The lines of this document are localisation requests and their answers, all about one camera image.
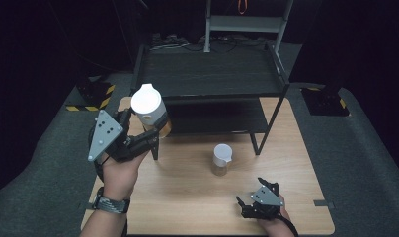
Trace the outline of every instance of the metal frame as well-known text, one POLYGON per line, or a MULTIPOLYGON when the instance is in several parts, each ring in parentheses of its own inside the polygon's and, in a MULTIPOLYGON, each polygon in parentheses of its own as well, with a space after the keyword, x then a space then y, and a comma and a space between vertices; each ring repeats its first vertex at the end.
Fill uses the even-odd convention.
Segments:
POLYGON ((134 93, 140 89, 141 87, 141 81, 139 80, 139 74, 140 74, 140 69, 142 67, 142 61, 143 61, 143 56, 145 51, 147 50, 146 45, 142 44, 139 48, 138 48, 138 55, 137 55, 137 60, 135 61, 135 66, 134 66, 134 73, 132 76, 132 80, 131 80, 131 85, 130 85, 130 92, 129 92, 129 96, 134 95, 134 93))
POLYGON ((264 149, 264 145, 265 142, 267 141, 268 135, 270 134, 271 128, 273 127, 274 121, 276 120, 276 117, 278 115, 280 106, 282 105, 283 99, 285 98, 286 92, 288 91, 289 88, 289 81, 288 81, 288 77, 282 67, 282 64, 280 62, 279 59, 279 55, 276 52, 276 46, 277 45, 273 45, 269 48, 269 51, 274 59, 274 62, 276 64, 277 70, 278 70, 278 74, 279 74, 279 79, 282 81, 282 83, 284 84, 283 88, 282 88, 282 92, 279 96, 279 100, 277 102, 276 107, 274 108, 274 112, 273 115, 271 116, 270 122, 268 123, 267 129, 264 133, 264 138, 261 141, 261 144, 258 147, 258 143, 255 137, 255 133, 250 133, 250 137, 252 140, 252 144, 253 144, 253 148, 255 150, 255 154, 256 155, 260 155, 262 152, 262 149, 264 149))
POLYGON ((219 25, 218 27, 212 22, 211 15, 211 0, 206 0, 206 12, 205 12, 205 45, 203 47, 204 52, 210 52, 209 38, 210 33, 213 30, 217 31, 239 31, 239 32, 271 32, 278 33, 275 52, 278 53, 279 46, 282 41, 283 33, 285 31, 286 24, 288 22, 289 13, 291 12, 293 0, 286 0, 286 7, 282 17, 243 17, 243 16, 214 16, 218 17, 219 20, 227 19, 226 23, 231 25, 219 25))

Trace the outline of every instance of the hand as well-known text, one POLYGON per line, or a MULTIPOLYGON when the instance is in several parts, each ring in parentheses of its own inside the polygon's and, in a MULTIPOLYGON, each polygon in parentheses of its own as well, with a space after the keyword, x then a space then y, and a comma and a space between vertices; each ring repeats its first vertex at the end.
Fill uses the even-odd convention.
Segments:
POLYGON ((138 177, 138 168, 148 152, 145 152, 131 161, 119 163, 109 158, 102 166, 104 174, 104 197, 113 200, 128 199, 134 190, 138 177))
MULTIPOLYGON (((128 199, 137 181, 138 168, 146 155, 147 152, 135 157, 131 161, 118 163, 114 159, 108 158, 107 154, 103 154, 102 161, 108 159, 102 165, 104 173, 103 196, 117 201, 128 199)), ((121 236, 125 223, 126 214, 95 210, 83 227, 80 236, 121 236)))
MULTIPOLYGON (((280 208, 280 214, 288 219, 289 221, 289 214, 286 212, 285 209, 285 200, 282 195, 279 195, 280 200, 283 202, 283 206, 280 208)), ((279 219, 274 220, 266 220, 266 219, 258 219, 258 224, 261 225, 262 228, 267 232, 268 236, 271 237, 293 237, 291 230, 288 226, 279 219)))

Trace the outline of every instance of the shelf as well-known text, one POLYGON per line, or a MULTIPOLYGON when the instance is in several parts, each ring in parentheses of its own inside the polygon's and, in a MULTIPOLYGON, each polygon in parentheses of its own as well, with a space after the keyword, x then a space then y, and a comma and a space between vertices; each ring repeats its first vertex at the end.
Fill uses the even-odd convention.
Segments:
POLYGON ((286 82, 269 51, 149 53, 141 83, 152 83, 163 98, 279 97, 286 82))
POLYGON ((278 33, 281 17, 210 16, 211 31, 278 33))
POLYGON ((259 98, 164 100, 170 135, 265 133, 268 126, 259 98))

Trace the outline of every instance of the shelf leg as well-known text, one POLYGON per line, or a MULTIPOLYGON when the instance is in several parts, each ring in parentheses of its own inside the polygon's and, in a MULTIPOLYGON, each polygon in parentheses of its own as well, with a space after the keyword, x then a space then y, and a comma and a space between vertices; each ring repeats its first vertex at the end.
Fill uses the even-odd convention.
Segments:
POLYGON ((262 149, 264 148, 265 142, 267 141, 268 135, 270 134, 271 128, 273 127, 274 121, 276 120, 277 114, 279 112, 280 106, 282 105, 283 99, 285 98, 286 91, 288 90, 289 85, 286 85, 283 88, 282 95, 279 97, 276 108, 274 109, 273 115, 271 116, 271 120, 268 123, 267 130, 265 131, 264 138, 261 141, 261 145, 259 146, 257 154, 261 154, 262 149))
POLYGON ((252 145, 253 145, 253 149, 255 150, 255 154, 256 155, 260 155, 261 152, 258 149, 258 143, 256 142, 256 137, 255 137, 255 133, 250 133, 251 135, 251 140, 252 140, 252 145))
POLYGON ((283 33, 285 31, 286 24, 288 23, 288 17, 289 17, 289 13, 291 12, 293 2, 294 2, 293 0, 288 0, 288 2, 286 3, 286 8, 285 8, 285 11, 283 12, 283 16, 282 16, 282 23, 279 26, 279 32, 277 34, 276 45, 275 45, 276 53, 279 52, 279 46, 280 46, 280 43, 282 42, 283 33))
POLYGON ((210 52, 209 50, 209 38, 210 38, 210 21, 211 21, 211 0, 206 1, 206 16, 205 16, 205 45, 203 46, 203 52, 210 52))

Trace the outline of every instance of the yellow and black tape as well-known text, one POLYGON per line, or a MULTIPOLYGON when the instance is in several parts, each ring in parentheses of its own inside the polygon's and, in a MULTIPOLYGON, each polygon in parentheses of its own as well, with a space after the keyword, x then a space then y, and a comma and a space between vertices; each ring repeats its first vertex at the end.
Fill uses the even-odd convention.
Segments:
MULTIPOLYGON (((307 88, 310 91, 320 91, 319 88, 315 88, 315 87, 309 87, 307 88)), ((339 103, 341 104, 342 109, 345 109, 347 107, 347 104, 345 104, 344 99, 341 98, 341 100, 339 101, 339 103)))
POLYGON ((67 111, 99 111, 99 110, 103 110, 108 102, 110 101, 111 98, 111 94, 113 93, 113 90, 116 86, 115 85, 111 85, 108 90, 105 92, 105 96, 104 98, 101 98, 101 103, 99 105, 67 105, 66 106, 66 110, 67 111))

